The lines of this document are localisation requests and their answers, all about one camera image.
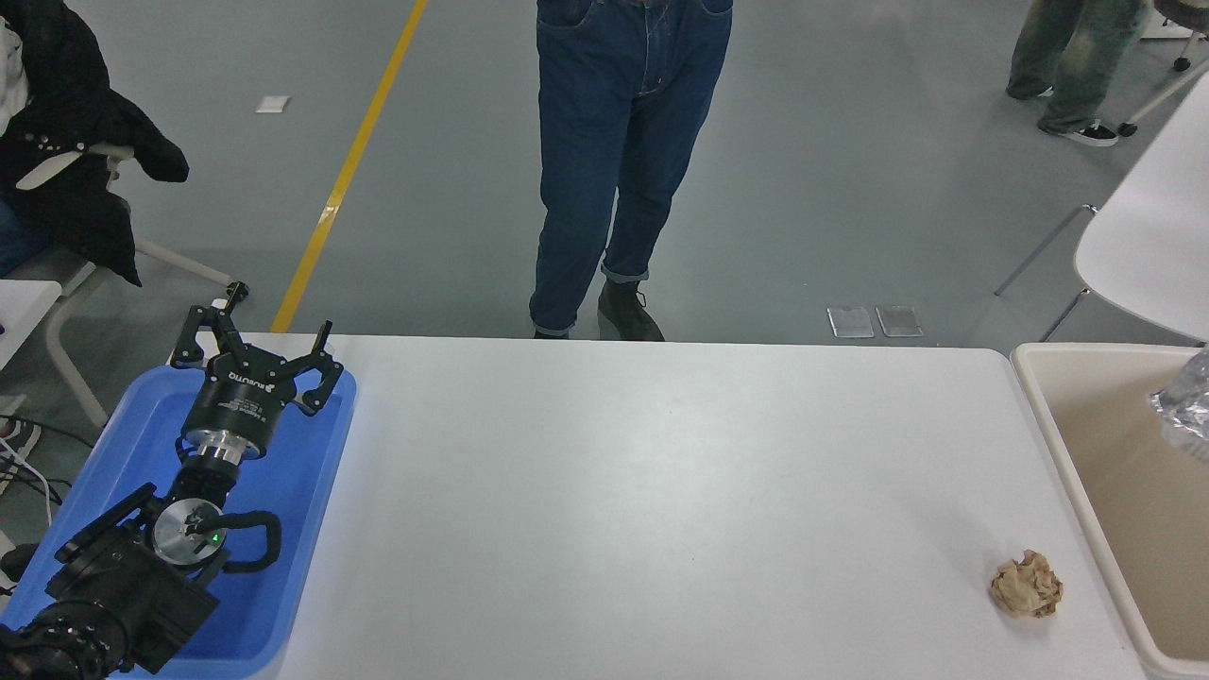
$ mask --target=blue plastic tray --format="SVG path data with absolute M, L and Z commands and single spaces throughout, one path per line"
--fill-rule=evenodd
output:
M 180 462 L 175 440 L 202 386 L 201 370 L 160 367 L 139 376 L 122 396 L 97 448 L 47 531 L 0 623 L 18 628 L 51 604 L 47 581 L 63 566 L 54 552 L 80 529 L 146 482 L 162 496 Z M 318 384 L 314 371 L 299 378 L 299 391 Z M 353 415 L 357 382 L 345 373 L 331 399 L 314 417 L 285 409 L 268 454 L 239 466 L 239 482 L 225 509 L 267 509 L 282 519 L 282 554 L 258 574 L 220 574 L 208 590 L 220 600 L 192 640 L 158 674 L 131 676 L 243 679 L 273 659 L 297 612 L 319 524 Z M 264 554 L 264 531 L 232 531 L 232 559 Z

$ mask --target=rolled jeans cuff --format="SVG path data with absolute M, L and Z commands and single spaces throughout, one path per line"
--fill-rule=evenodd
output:
M 574 328 L 574 327 L 575 327 L 575 324 L 572 323 L 571 325 L 568 325 L 567 328 L 563 328 L 562 330 L 554 330 L 553 328 L 545 328 L 545 327 L 542 327 L 542 325 L 538 325 L 538 324 L 534 323 L 533 324 L 533 330 L 537 330 L 542 335 L 556 335 L 557 336 L 557 335 L 569 335 L 571 334 L 571 329 Z
M 601 273 L 603 273 L 604 278 L 612 281 L 613 283 L 634 283 L 635 281 L 648 281 L 650 278 L 649 269 L 640 275 L 630 276 L 609 271 L 603 264 L 601 265 Z

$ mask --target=black jacket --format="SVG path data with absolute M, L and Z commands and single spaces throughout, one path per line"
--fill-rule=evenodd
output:
M 139 286 L 125 202 L 106 189 L 105 159 L 83 156 L 41 186 L 17 181 L 39 163 L 105 142 L 133 146 L 147 177 L 184 181 L 185 155 L 109 87 L 97 38 L 62 0 L 0 0 L 22 40 L 29 102 L 0 137 L 0 191 L 27 225 Z

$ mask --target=aluminum foil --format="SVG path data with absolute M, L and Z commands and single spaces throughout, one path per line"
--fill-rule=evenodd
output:
M 1150 396 L 1163 438 L 1209 462 L 1209 350 L 1192 357 L 1170 385 Z

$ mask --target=gray floor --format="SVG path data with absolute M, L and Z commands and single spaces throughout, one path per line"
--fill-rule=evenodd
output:
M 1034 128 L 1002 93 L 1025 0 L 740 1 L 730 56 L 643 286 L 678 341 L 989 347 L 1036 341 L 1082 287 L 1072 223 L 1103 204 L 1179 97 L 1113 149 Z M 115 191 L 137 231 L 247 281 L 242 330 L 267 330 L 328 200 L 406 2 L 75 0 L 115 88 L 189 155 L 184 185 L 133 163 Z M 1126 59 L 1115 125 L 1173 77 L 1180 46 Z M 523 338 L 543 217 L 537 197 L 532 2 L 428 4 L 291 330 Z M 294 97 L 258 116 L 266 94 Z M 106 284 L 66 330 L 106 407 L 169 351 L 187 305 L 220 287 L 140 260 L 145 288 Z M 596 290 L 574 338 L 598 336 Z M 831 305 L 913 305 L 925 336 L 838 340 Z M 1055 340 L 1190 345 L 1094 296 Z M 96 436 L 31 342 L 0 393 Z M 87 450 L 48 434 L 33 462 L 71 477 Z M 36 540 L 39 499 L 0 496 L 0 530 Z

